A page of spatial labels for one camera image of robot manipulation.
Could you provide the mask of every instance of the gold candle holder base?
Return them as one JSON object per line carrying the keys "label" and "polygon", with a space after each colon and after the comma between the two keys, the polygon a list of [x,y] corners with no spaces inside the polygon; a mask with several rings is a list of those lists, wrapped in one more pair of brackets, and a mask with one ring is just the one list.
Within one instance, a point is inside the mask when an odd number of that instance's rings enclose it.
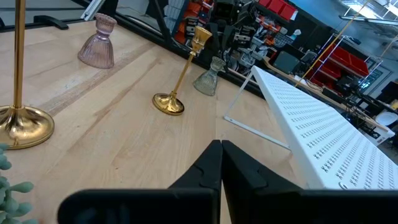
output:
{"label": "gold candle holder base", "polygon": [[0,142],[9,149],[36,146],[52,135],[54,127],[54,120],[42,110],[0,106]]}
{"label": "gold candle holder base", "polygon": [[152,98],[153,104],[163,113],[178,116],[184,112],[184,104],[177,99],[177,94],[173,91],[170,94],[157,93]]}

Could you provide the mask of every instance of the clear glass vase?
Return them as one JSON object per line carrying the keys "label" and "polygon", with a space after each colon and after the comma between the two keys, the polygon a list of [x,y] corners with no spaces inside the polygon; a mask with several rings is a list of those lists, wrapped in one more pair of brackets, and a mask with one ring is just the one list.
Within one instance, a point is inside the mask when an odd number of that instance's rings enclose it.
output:
{"label": "clear glass vase", "polygon": [[116,25],[116,20],[101,13],[95,14],[95,17],[97,32],[83,45],[78,58],[95,68],[112,68],[114,66],[113,46],[109,35]]}
{"label": "clear glass vase", "polygon": [[210,69],[201,74],[199,78],[193,82],[193,86],[205,95],[214,96],[216,94],[218,82],[217,73],[223,69],[224,66],[225,62],[222,59],[213,57]]}

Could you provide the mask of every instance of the green succulent plant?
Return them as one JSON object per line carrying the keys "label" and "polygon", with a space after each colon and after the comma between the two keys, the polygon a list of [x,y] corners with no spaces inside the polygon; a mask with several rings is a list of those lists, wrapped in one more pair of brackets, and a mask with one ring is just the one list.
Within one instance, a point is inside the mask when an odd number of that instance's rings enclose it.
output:
{"label": "green succulent plant", "polygon": [[[4,151],[8,147],[0,144],[0,169],[8,170],[11,168],[11,163],[4,155]],[[12,192],[27,193],[33,189],[31,182],[23,182],[17,185],[10,186],[7,178],[0,176],[0,223],[1,224],[37,224],[37,220],[30,219],[26,221],[19,221],[16,218],[26,215],[32,210],[30,203],[18,203],[12,197]]]}

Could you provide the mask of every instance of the gold candlestick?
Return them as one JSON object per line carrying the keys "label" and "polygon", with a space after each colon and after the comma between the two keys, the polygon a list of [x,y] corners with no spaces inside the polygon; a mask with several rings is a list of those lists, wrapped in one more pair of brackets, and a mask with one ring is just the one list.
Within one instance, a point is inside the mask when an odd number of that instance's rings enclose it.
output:
{"label": "gold candlestick", "polygon": [[190,52],[187,63],[185,64],[184,69],[178,79],[177,84],[174,87],[174,90],[170,93],[157,93],[152,98],[153,104],[157,109],[161,110],[163,113],[167,113],[169,115],[181,115],[184,112],[184,104],[177,99],[177,90],[180,87],[182,79],[187,72],[189,65],[194,56],[198,53],[199,50],[204,48],[206,41],[211,37],[211,32],[208,32],[206,29],[196,26],[195,28],[195,36],[192,39],[192,51]]}
{"label": "gold candlestick", "polygon": [[16,0],[14,104],[0,106],[0,142],[10,149],[24,149],[47,140],[54,132],[54,120],[47,113],[22,105],[24,71],[25,0]]}

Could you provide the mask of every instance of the wooden tabletop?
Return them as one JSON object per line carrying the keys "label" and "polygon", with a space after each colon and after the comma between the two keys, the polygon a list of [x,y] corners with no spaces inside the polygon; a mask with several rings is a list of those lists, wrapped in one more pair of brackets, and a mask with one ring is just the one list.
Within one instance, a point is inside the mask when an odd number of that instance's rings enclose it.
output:
{"label": "wooden tabletop", "polygon": [[[305,84],[299,82],[298,80],[296,80],[296,79],[294,78],[293,75],[288,75],[288,74],[284,73],[283,71],[279,70],[278,68],[273,67],[273,66],[269,63],[269,58],[265,58],[265,59],[264,59],[264,63],[265,63],[265,65],[266,65],[268,68],[270,68],[271,70],[277,72],[277,73],[278,73],[279,75],[281,75],[282,77],[288,79],[289,81],[291,81],[291,82],[293,82],[293,83],[298,83],[298,86],[301,86],[302,88],[305,88],[306,90],[310,91],[311,94],[317,95],[318,97],[320,97],[320,98],[322,98],[323,100],[325,100],[325,101],[327,101],[327,102],[329,102],[329,103],[335,105],[337,108],[339,108],[339,109],[341,109],[341,110],[343,110],[343,111],[346,111],[346,110],[347,110],[347,106],[346,106],[346,105],[344,105],[344,104],[342,104],[342,103],[338,103],[338,102],[332,100],[331,98],[329,98],[329,97],[325,96],[324,94],[322,94],[322,92],[321,92],[320,90],[317,90],[316,88],[311,88],[310,86],[305,85]],[[383,129],[383,130],[385,130],[385,131],[388,131],[388,128],[387,128],[387,127],[385,127],[384,125],[381,125],[381,124],[377,123],[375,120],[373,120],[372,118],[370,118],[368,115],[364,114],[362,111],[357,110],[357,112],[358,112],[358,113],[361,113],[360,118],[361,118],[361,119],[364,119],[365,122],[367,122],[368,124],[371,124],[371,125],[373,125],[373,126],[376,126],[376,127],[378,127],[378,128],[381,128],[381,129]]]}
{"label": "wooden tabletop", "polygon": [[[7,151],[10,183],[31,181],[35,189],[17,194],[31,202],[28,217],[56,223],[60,202],[88,188],[167,188],[213,139],[228,139],[281,176],[304,187],[305,179],[288,150],[223,119],[239,87],[220,79],[217,95],[196,91],[192,82],[204,69],[192,65],[178,98],[181,116],[161,113],[151,102],[170,92],[185,60],[116,26],[111,34],[115,66],[92,68],[77,59],[94,22],[26,30],[24,97],[26,105],[49,112],[55,132],[46,142]],[[0,34],[0,105],[12,102],[13,32]],[[230,116],[286,142],[267,103],[244,92]],[[223,197],[221,222],[230,223]]]}

